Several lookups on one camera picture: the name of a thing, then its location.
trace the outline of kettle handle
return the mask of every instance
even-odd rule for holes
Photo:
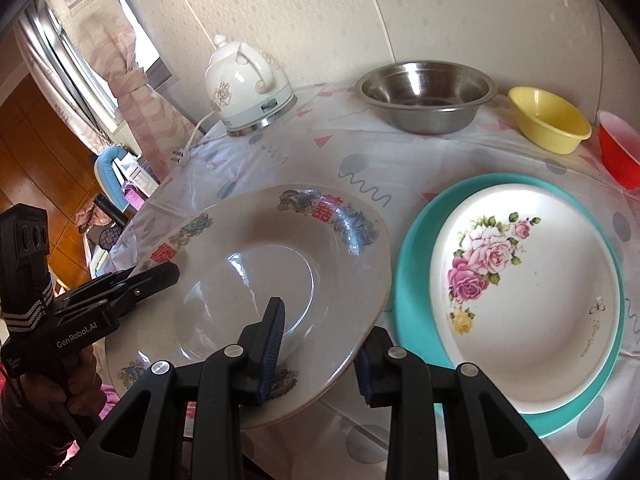
[[[241,54],[249,60],[249,63],[254,66],[256,72],[260,75],[260,79],[262,79],[262,81],[258,81],[255,84],[255,91],[257,91],[258,94],[264,94],[271,90],[275,83],[273,71],[266,60],[258,54],[258,51],[246,43],[241,43],[238,47],[238,54]]]

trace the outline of tablecloth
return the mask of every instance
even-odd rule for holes
[[[640,237],[638,194],[601,164],[596,136],[571,155],[530,143],[498,95],[471,125],[441,137],[414,136],[385,123],[349,84],[297,90],[297,107],[246,137],[217,124],[145,203],[111,251],[111,269],[133,266],[184,219],[230,196],[289,183],[337,187],[370,203],[391,238],[393,265],[420,210],[451,184],[495,171],[523,173],[576,197],[600,222],[625,277],[625,332],[610,380],[590,407],[544,439],[575,480],[603,479],[640,422]],[[394,335],[390,300],[378,324]],[[320,399],[266,428],[242,433],[242,449],[276,480],[383,479],[390,410],[370,409],[353,367]],[[441,476],[447,477],[444,422],[437,418]]]

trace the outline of teal plate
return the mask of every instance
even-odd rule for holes
[[[624,331],[622,274],[609,239],[596,219],[574,197],[544,180],[515,173],[490,173],[468,178],[436,196],[418,215],[402,242],[394,283],[394,312],[400,344],[425,362],[454,368],[436,330],[429,294],[431,252],[440,229],[454,209],[474,193],[499,184],[529,184],[546,189],[576,207],[596,227],[616,266],[620,288],[620,314],[613,347],[593,383],[571,402],[545,413],[523,415],[537,436],[543,438],[571,423],[591,404],[609,378],[618,357]]]

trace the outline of white ceramic kettle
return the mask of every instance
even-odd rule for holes
[[[278,61],[242,41],[213,39],[205,88],[213,109],[232,136],[273,122],[295,104],[295,95]]]

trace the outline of red bowl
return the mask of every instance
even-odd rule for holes
[[[631,190],[640,186],[640,134],[609,112],[598,112],[602,163],[617,182]]]

